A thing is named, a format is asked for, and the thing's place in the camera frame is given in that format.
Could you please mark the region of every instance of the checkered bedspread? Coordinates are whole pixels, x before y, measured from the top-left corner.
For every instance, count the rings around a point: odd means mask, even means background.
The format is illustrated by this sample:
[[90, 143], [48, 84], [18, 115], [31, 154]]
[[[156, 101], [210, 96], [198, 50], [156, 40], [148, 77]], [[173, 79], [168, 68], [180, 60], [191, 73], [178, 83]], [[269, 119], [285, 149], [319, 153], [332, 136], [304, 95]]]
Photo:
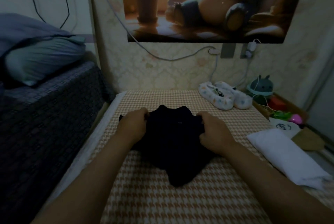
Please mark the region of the checkered bedspread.
[[[271, 128], [254, 108], [221, 111], [197, 91], [128, 91], [111, 118], [89, 162], [115, 132], [119, 115], [164, 104], [168, 108], [187, 106], [193, 114], [208, 111], [223, 119], [236, 141], [265, 160], [246, 135]], [[327, 191], [306, 191], [334, 209], [334, 185]], [[189, 184], [174, 188], [165, 171], [141, 162], [131, 151], [117, 175], [101, 223], [270, 223], [247, 184], [224, 158], [216, 158]]]

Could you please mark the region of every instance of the bed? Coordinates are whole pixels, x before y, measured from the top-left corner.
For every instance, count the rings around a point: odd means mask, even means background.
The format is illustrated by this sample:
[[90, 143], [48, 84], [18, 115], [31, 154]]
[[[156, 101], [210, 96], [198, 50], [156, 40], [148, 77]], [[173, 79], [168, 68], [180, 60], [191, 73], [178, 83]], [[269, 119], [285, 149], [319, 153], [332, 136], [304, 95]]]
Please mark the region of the bed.
[[[82, 147], [71, 167], [57, 185], [47, 204], [52, 202], [98, 154], [115, 132], [119, 115], [160, 104], [168, 108], [186, 105], [193, 114], [200, 110], [223, 119], [236, 141], [255, 155], [265, 158], [246, 139], [249, 133], [271, 128], [254, 107], [248, 110], [216, 109], [197, 91], [128, 91], [118, 94], [101, 122]], [[334, 184], [324, 192], [305, 190], [334, 210]], [[270, 223], [248, 186], [224, 158], [216, 158], [189, 184], [174, 188], [165, 171], [140, 160], [131, 151], [114, 183], [101, 223]]]
[[39, 86], [6, 90], [0, 102], [2, 223], [29, 223], [115, 94], [93, 62], [77, 62]]

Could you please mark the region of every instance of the wall poster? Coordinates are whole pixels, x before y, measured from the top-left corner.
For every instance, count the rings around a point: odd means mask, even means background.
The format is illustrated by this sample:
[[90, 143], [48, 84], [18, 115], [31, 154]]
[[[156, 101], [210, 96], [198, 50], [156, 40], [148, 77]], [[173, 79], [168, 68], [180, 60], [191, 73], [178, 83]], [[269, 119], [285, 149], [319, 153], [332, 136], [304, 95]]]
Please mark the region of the wall poster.
[[[298, 0], [123, 0], [140, 42], [283, 43]], [[134, 39], [128, 35], [128, 41]]]

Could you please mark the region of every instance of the pillow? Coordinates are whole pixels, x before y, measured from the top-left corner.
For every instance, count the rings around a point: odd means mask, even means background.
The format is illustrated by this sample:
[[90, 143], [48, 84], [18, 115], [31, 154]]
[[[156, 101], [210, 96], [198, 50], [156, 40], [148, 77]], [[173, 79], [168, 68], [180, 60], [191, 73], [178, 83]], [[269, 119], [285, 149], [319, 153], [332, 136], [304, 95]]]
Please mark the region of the pillow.
[[85, 50], [83, 37], [54, 37], [10, 51], [4, 64], [14, 80], [33, 86], [61, 67], [81, 59]]

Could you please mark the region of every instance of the plant pot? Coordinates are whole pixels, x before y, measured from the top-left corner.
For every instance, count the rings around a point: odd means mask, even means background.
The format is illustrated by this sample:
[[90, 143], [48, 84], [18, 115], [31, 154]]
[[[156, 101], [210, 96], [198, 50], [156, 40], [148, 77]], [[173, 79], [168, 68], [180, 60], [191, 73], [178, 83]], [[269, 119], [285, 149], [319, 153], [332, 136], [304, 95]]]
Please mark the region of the plant pot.
[[158, 0], [137, 0], [139, 23], [156, 23]]

